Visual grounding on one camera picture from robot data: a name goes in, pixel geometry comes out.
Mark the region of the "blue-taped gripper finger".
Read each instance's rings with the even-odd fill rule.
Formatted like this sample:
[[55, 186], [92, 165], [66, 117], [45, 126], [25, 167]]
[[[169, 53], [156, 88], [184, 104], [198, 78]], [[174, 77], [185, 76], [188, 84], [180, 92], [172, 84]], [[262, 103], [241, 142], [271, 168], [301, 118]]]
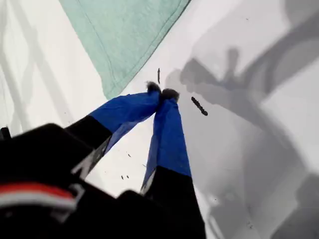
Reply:
[[68, 152], [80, 160], [101, 147], [104, 155], [138, 123], [156, 112], [160, 96], [160, 87], [148, 82], [146, 92], [107, 101], [65, 129], [77, 142]]
[[195, 195], [178, 92], [163, 90], [154, 118], [143, 196], [154, 207], [156, 235], [163, 239], [204, 239], [205, 224]]

